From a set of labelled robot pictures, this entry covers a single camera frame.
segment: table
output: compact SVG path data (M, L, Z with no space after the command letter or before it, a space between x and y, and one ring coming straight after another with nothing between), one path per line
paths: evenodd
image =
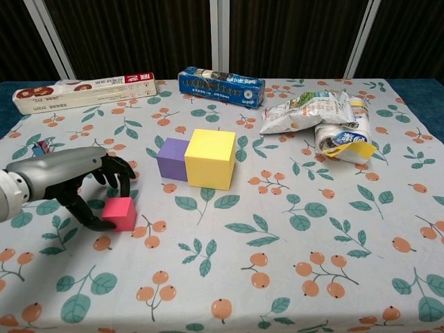
M160 94L24 117L0 165L103 146L136 171L131 233L92 232L55 201L0 224L0 332L442 332L443 144L385 80L267 79L264 106L346 88L370 105L377 152L314 153L313 130L259 136L260 110ZM161 179L156 153L193 129L232 130L229 191ZM97 214L116 191L86 179Z

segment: crumpled snack bag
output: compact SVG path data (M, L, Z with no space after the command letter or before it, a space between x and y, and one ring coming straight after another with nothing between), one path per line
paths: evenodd
M344 92L304 92L296 99L265 109L261 134L295 132L323 123L355 121Z
M376 151L371 144L368 107L360 98L352 97L350 106L355 114L351 123L320 123L315 128L316 152L347 162L366 163Z

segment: black curtain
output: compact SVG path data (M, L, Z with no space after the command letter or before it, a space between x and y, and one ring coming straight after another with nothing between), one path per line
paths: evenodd
M436 78L444 83L444 1L383 0L357 78Z
M230 71L341 78L367 0L231 0Z
M0 1L0 81L60 79L23 1Z
M208 0L45 0L77 78L211 68Z

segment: robotic hand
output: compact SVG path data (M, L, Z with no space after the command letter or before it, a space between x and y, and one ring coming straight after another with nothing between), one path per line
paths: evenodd
M115 229L113 223L94 216L78 195L78 188L89 173L102 185L106 179L113 188L118 186L114 176L117 174L121 196L130 195L134 171L125 160L109 156L101 147L67 149L8 164L0 170L0 222L18 215L25 202L56 199L87 228Z

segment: yellow cube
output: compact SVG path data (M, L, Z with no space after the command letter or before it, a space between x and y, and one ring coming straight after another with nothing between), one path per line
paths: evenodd
M185 152L188 185L230 189L236 133L194 130Z

